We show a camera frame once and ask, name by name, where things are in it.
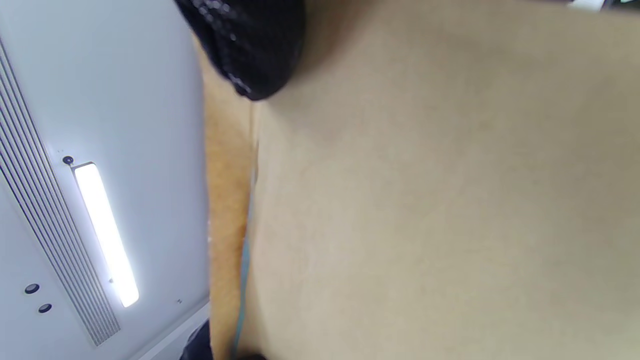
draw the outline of beige fabric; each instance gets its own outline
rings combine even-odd
[[[637,359],[640,17],[349,9],[314,23],[303,74],[257,109],[244,347]]]
[[[215,72],[196,42],[204,79],[211,259],[211,345],[226,359],[236,333],[240,259],[255,143],[253,105]]]

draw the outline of air vent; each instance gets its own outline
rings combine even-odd
[[[2,41],[0,170],[93,343],[100,345],[120,324],[62,197]]]

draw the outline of ceiling light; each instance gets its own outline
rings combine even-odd
[[[138,301],[140,294],[127,254],[122,246],[122,239],[113,218],[98,167],[94,163],[88,163],[74,167],[73,171],[93,223],[95,234],[98,237],[100,248],[111,272],[113,284],[122,305],[129,307]]]

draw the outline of black fabric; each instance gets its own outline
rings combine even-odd
[[[218,72],[251,100],[291,78],[305,35],[304,0],[175,0]]]

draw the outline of white ceiling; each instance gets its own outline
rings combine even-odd
[[[170,0],[0,0],[0,38],[122,327],[93,346],[0,176],[0,357],[129,359],[208,295],[202,85],[188,28]],[[108,283],[66,155],[100,169],[140,290],[131,307]],[[42,289],[27,296],[31,282]],[[38,314],[44,302],[54,307]]]

